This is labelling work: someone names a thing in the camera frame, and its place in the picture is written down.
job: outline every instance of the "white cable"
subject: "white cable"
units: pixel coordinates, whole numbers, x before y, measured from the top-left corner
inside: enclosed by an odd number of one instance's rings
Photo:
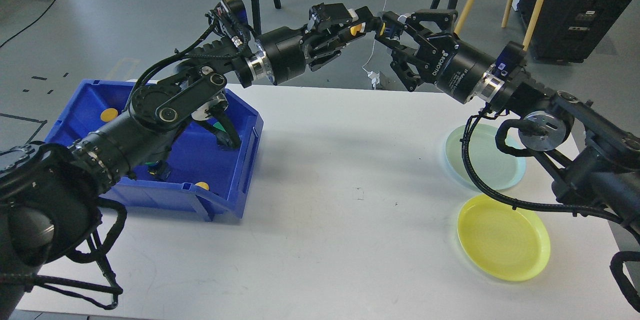
[[[384,1],[385,1],[385,2],[384,2],[384,5],[382,6],[382,11],[384,11],[384,9],[385,9],[385,7],[386,7],[386,5],[387,5],[387,2],[386,2],[387,0],[384,0]],[[373,40],[373,46],[371,47],[371,55],[370,55],[370,56],[368,56],[369,58],[366,60],[367,62],[366,62],[366,63],[364,63],[364,64],[362,64],[362,70],[364,70],[364,71],[365,71],[365,72],[367,72],[367,73],[370,73],[370,72],[369,72],[368,70],[366,70],[364,66],[365,66],[365,65],[367,65],[367,64],[369,64],[369,62],[371,61],[371,58],[373,57],[373,51],[374,51],[374,49],[376,48],[376,46],[375,46],[375,45],[376,45],[376,40],[374,39],[374,40]]]

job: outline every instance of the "yellow ball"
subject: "yellow ball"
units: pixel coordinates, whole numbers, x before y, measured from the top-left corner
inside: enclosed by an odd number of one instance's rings
[[[118,116],[118,110],[116,108],[106,108],[100,114],[100,120],[105,123],[111,122]]]
[[[198,181],[198,183],[196,183],[197,186],[201,187],[204,190],[209,190],[209,185],[207,183],[205,183],[204,181]]]

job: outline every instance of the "robotiq logo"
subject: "robotiq logo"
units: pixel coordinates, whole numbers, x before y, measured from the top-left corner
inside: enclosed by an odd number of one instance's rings
[[[442,63],[444,63],[444,60],[448,56],[449,56],[448,52],[442,51],[442,56],[439,59],[438,63],[436,64],[436,69],[432,72],[433,76],[437,76],[438,75],[438,72],[440,71],[439,69],[442,68]]]

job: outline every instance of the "light blue plate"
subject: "light blue plate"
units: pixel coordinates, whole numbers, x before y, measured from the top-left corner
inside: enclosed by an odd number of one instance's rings
[[[463,181],[475,188],[462,163],[460,138],[464,130],[465,126],[458,127],[446,139],[446,161]],[[469,143],[469,156],[480,179],[496,190],[503,190],[518,184],[524,176],[526,162],[524,158],[504,154],[495,147],[497,131],[496,127],[478,124]],[[521,147],[512,136],[507,137],[506,143],[510,147]]]

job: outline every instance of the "yellow plate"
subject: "yellow plate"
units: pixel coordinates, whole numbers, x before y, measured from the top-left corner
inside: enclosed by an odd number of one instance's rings
[[[535,277],[551,254],[547,229],[533,211],[514,211],[484,194],[462,206],[457,236],[475,265],[505,281]]]

